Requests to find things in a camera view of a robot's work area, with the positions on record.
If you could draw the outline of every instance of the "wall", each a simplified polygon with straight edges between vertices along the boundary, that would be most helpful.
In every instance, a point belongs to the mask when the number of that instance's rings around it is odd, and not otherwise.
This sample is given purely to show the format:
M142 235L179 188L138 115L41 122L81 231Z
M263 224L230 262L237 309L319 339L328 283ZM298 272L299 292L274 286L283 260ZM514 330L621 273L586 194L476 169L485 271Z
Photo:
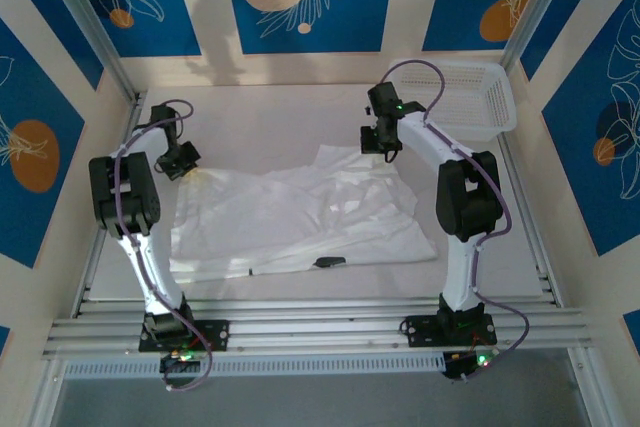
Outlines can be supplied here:
M88 79L95 58L61 0L32 0ZM369 83L423 51L497 59L528 0L89 0L139 90ZM556 0L532 75L578 0Z
M20 425L37 387L51 321L69 315L95 232L87 163L113 150L129 109L108 76L94 90L30 0L0 0L0 18L84 120L34 267L0 255L0 325L11 329L0 365L0 412L3 425ZM3 99L2 113L11 101Z
M526 190L568 303L585 309L631 425L640 425L640 361L623 326L638 309L640 238L597 256L541 111L621 0L582 0L538 72L513 75L517 141ZM579 115L582 105L567 105Z
M435 373L217 377L174 395L158 379L69 380L53 425L164 427L185 418L232 426L586 425L566 352L553 350L518 351L468 385Z

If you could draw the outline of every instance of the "aluminum rail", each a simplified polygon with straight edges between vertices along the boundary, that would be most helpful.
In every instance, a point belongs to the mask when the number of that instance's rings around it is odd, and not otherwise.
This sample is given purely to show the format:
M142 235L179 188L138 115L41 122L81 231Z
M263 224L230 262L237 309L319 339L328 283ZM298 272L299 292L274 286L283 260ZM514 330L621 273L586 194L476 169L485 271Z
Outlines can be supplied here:
M106 302L113 307L115 302ZM53 323L45 358L143 355L137 352L141 316L138 303L129 309L86 312L76 319ZM591 346L587 320L579 309L549 304L515 303L531 322L522 348ZM415 351L399 332L408 315L431 315L435 300L305 301L305 302L194 302L196 319L230 320L229 354L318 354ZM505 349L522 333L522 320L509 312L488 309ZM452 351L460 347L421 349Z

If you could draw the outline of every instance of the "cable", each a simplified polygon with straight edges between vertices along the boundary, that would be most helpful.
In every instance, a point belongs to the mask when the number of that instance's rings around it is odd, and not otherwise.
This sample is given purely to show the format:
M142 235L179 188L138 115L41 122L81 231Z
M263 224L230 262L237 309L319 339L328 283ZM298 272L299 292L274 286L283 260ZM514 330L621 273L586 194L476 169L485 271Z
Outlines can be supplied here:
M382 76L382 80L380 81L380 83L383 83L387 79L389 74L391 74L391 72L393 72L394 70L398 69L399 67L402 67L403 65L407 65L407 64L423 64L423 65L426 65L427 67L430 67L431 69L433 69L435 71L435 73L438 75L438 77L440 77L440 91L438 92L438 95L436 95L435 99L431 102L431 104L429 104L429 106L427 107L427 109L426 109L426 111L424 113L424 117L423 117L424 126L425 126L425 128L429 129L431 132L433 132L440 140L442 140L452 150L452 152L460 155L463 159L465 159L467 162L469 162L473 166L473 168L476 171L478 171L478 173L480 173L480 175L482 175L483 179L487 182L487 184L489 184L489 187L491 187L491 190L493 191L493 193L495 194L496 198L498 199L498 202L500 203L500 206L502 207L502 210L504 212L505 218L507 220L507 225L506 225L506 227L504 229L502 229L502 230L500 230L498 232L488 233L485 236L481 237L480 240L478 240L478 242L476 242L475 250L474 250L474 253L473 253L473 259L472 259L472 263L471 263L471 289L472 289L473 293L476 295L476 297L478 297L478 299L480 299L485 304L492 305L493 307L497 307L497 308L500 308L502 310L506 310L506 311L509 311L509 312L511 312L513 314L516 314L520 318L522 318L522 320L524 321L524 330L522 332L522 335L518 338L518 340L516 340L513 344L511 344L508 349L500 352L498 355L496 355L493 358L492 362L489 364L489 366L493 366L495 364L496 360L498 360L500 358L503 358L503 355L508 354L509 352L513 352L516 348L518 348L518 346L520 344L522 344L522 342L524 342L524 339L526 339L527 335L529 335L529 330L530 330L530 327L531 327L530 324L529 324L529 319L527 318L527 316L524 313L522 313L521 311L519 311L518 309L516 309L514 307L511 307L510 305L503 304L501 302L497 302L497 301L492 300L492 299L490 299L488 297L485 297L478 290L478 263L479 263L479 260L480 260L480 250L481 250L482 244L484 244L489 239L493 239L495 237L500 237L502 235L505 235L505 234L509 233L511 231L511 228L513 227L513 219L511 218L511 212L509 210L509 206L507 205L507 202L505 201L504 197L502 196L502 192L500 192L500 188L496 185L496 183L493 181L493 179L487 173L487 171L484 170L482 168L482 166L480 164L478 164L478 162L476 162L475 159L473 159L471 156L469 156L466 152L463 152L458 147L455 147L453 142L451 142L449 140L449 138L446 135L444 135L438 128L436 128L432 123L428 123L427 122L427 117L429 116L429 113L431 112L433 107L438 103L438 101L442 97L442 94L444 93L444 89L445 89L445 86L446 86L446 81L445 81L445 78L444 78L444 74L438 68L438 66L436 66L435 64L433 64L431 62L428 62L426 60L421 60L421 59L405 60L403 62L399 62L396 65L392 66ZM486 370L487 367L482 368L482 369L478 369L475 372L471 373L470 375L466 376L465 377L465 381L469 380L469 379L471 379L471 378L473 378L473 377L475 377L477 375L479 375L481 372Z
M145 268L145 265L144 265L144 258L142 256L142 252L140 251L140 243L135 239L135 237L133 237L133 235L131 234L131 232L129 231L125 223L124 215L122 212L122 191L120 188L122 157L124 157L124 155L133 146L133 144L135 144L140 139L140 137L142 137L152 129L156 127L160 127L162 125L169 124L171 122L177 122L178 120L188 119L193 115L195 111L193 105L190 102L187 102L186 100L182 100L182 99L167 100L163 102L161 105L168 105L171 103L185 104L189 107L189 112L185 115L178 115L177 117L174 117L171 119L159 120L157 122L154 122L153 124L147 125L142 130L134 132L131 139L129 139L120 148L120 150L118 151L118 154L116 155L115 166L114 166L114 184L115 184L114 188L115 188L115 203L116 203L116 215L118 217L118 224L120 225L120 229L122 229L123 235L127 237L127 239L129 239L129 242L131 242L131 246L135 252L136 260L138 262L138 269L140 270L142 280L144 281L147 289L156 298L156 300L165 309L167 309L171 313L171 315L173 315L173 317L176 320L181 322L189 331L191 331L198 339L200 339L200 342L202 342L202 345L204 346L207 352L208 362L207 362L207 368L205 369L205 372L200 377L189 382L186 385L177 387L170 384L168 380L168 374L170 369L165 370L163 381L167 386L167 390L174 391L174 392L187 392L189 390L193 390L196 387L200 386L209 377L209 373L211 372L211 368L213 366L213 352L211 350L211 345L209 344L207 339L204 337L204 335L202 335L202 333L189 320L184 318L176 309L171 307L169 301L153 284L151 278L149 277L149 273L147 272L147 269Z
M473 252L473 260L471 263L471 289L473 290L474 294L476 294L476 297L478 297L485 304L492 305L494 307L498 307L502 310L507 310L513 314L516 314L520 318L522 318L522 320L524 321L524 331L522 332L522 335L520 335L518 340L516 340L513 344L511 344L508 349L502 351L500 354L498 354L493 358L493 361L489 364L490 366L493 366L495 362L501 359L504 354L513 352L516 348L518 348L518 346L522 344L522 342L524 342L524 339L527 337L527 335L529 335L529 329L530 329L529 319L525 314L520 312L518 309L511 307L510 305L503 304L501 302L497 302L488 297L485 297L478 290L478 263L480 260L480 250L481 250L480 248L482 247L482 244L484 244L487 240L493 239L495 237L500 237L502 235L507 234L509 231L511 231L511 228L513 227L513 219L511 218L511 212L509 211L509 206L507 205L507 202L502 196L502 192L500 192L500 188L496 185L496 183L493 181L493 179L487 173L487 171L485 171L480 166L480 164L478 164L475 161L475 159L469 156L466 152L463 152L461 149L454 147L453 142L451 142L449 138L446 135L444 135L442 132L440 132L440 130L438 130L433 124L427 123L425 127L429 129L431 132L433 132L436 136L438 136L438 138L442 140L445 144L447 144L447 146L449 146L453 152L455 152L456 154L464 158L466 161L468 161L473 166L473 168L477 170L480 173L480 175L482 175L484 180L487 182L487 184L489 184L489 187L491 187L491 190L497 197L498 202L500 202L500 206L502 207L505 218L507 220L507 225L504 229L497 232L491 232L489 234L486 234L485 236L481 237L480 240L478 240L478 242L476 242L476 245L475 245L476 248L475 248L475 251ZM466 379L468 380L475 377L483 370L484 369L476 370L472 374L468 375Z
M180 133L176 134L176 139L179 139L184 134L184 118L180 117Z
M385 74L382 76L382 79L380 80L379 83L382 84L385 80L387 80L387 77L389 77L391 72L393 72L394 70L402 67L403 65L407 65L407 64L422 64L422 65L426 65L427 67L430 67L431 69L433 69L433 71L436 74L438 74L438 77L440 77L440 91L436 95L435 99L433 99L431 101L431 103L429 104L429 106L427 107L427 110L424 113L424 118L426 119L427 116L429 115L429 113L431 112L431 109L433 109L435 107L435 105L442 98L442 94L444 94L444 87L446 85L446 82L444 80L444 74L442 73L442 71L435 64L432 64L428 60L422 60L422 59L409 59L409 60L404 60L402 62L398 62L396 65L394 65L393 67L391 67L389 70L387 70L385 72Z
M394 160L396 160L396 157L398 156L398 149L393 151L393 155L391 156L391 158L389 158L389 152L385 152L384 153L384 161L387 164L390 164L391 162L393 162Z

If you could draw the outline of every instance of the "white wall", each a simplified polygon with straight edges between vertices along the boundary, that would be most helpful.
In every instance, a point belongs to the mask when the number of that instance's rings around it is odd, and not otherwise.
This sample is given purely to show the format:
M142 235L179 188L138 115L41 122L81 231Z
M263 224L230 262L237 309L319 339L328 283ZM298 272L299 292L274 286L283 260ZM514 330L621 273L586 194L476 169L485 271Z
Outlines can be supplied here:
M379 54L244 55L231 0L185 0L202 57L128 58L123 64L140 90L150 86L372 83L393 59L420 55L434 2L389 0ZM499 58L496 51L457 55Z
M621 324L640 302L640 237L598 257L541 112L621 0L582 0L527 84L512 76L517 140L527 193L569 303L593 322L615 390L631 425L640 425L640 361Z
M31 407L51 321L69 315L95 232L87 164L116 146L128 106L107 75L98 93L91 88L30 0L0 0L0 18L85 120L36 267L0 255L0 325L13 334L0 366L0 424L17 426Z

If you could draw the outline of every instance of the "vent grille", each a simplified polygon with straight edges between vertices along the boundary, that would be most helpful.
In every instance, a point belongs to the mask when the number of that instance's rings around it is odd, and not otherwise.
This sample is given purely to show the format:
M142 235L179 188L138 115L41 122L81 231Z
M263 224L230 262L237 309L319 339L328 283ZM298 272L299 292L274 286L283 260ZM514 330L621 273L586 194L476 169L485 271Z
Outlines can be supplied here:
M159 360L152 358L127 360L74 361L67 365L65 380L132 379L160 376ZM172 377L189 376L204 368L193 364ZM322 355L214 357L212 376L379 374L400 372L443 372L444 357L439 353L421 352L383 355Z

